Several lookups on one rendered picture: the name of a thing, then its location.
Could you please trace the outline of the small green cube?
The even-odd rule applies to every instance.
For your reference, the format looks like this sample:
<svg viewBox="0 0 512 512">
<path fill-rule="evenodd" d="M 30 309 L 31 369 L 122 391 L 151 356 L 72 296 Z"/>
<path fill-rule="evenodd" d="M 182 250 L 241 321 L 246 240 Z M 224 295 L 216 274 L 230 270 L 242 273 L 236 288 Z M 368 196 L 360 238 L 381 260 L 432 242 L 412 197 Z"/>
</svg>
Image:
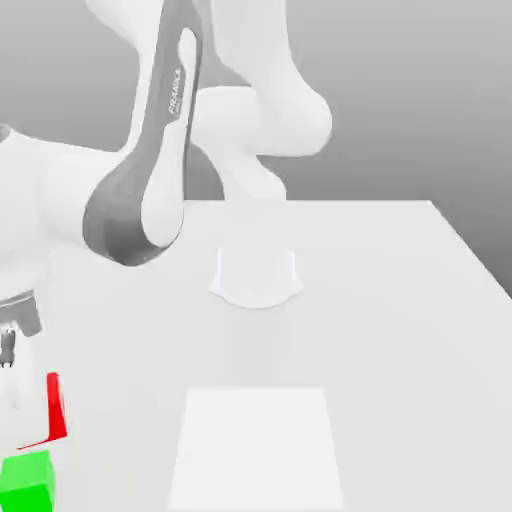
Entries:
<svg viewBox="0 0 512 512">
<path fill-rule="evenodd" d="M 55 491 L 55 469 L 48 450 L 3 460 L 0 512 L 54 512 Z"/>
</svg>

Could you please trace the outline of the small red cube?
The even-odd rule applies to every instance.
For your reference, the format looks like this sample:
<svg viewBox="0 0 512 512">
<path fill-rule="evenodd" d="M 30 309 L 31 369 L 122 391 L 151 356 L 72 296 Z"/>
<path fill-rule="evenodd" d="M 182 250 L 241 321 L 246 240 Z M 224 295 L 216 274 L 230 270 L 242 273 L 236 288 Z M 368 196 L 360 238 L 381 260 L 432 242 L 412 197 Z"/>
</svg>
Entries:
<svg viewBox="0 0 512 512">
<path fill-rule="evenodd" d="M 35 443 L 18 447 L 18 451 L 28 450 L 45 443 L 53 442 L 68 436 L 65 417 L 65 402 L 61 391 L 59 374 L 49 372 L 46 375 L 47 410 L 48 410 L 48 435 L 45 439 Z"/>
</svg>

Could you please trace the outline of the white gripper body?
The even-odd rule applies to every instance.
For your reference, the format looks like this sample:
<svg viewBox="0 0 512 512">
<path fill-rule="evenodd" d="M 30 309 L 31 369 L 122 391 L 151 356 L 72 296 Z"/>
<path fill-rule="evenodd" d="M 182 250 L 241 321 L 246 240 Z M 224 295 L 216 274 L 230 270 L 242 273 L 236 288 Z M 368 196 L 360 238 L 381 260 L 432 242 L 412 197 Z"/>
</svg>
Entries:
<svg viewBox="0 0 512 512">
<path fill-rule="evenodd" d="M 13 366 L 0 366 L 0 447 L 25 447 L 48 435 L 46 377 L 33 339 L 18 336 Z"/>
</svg>

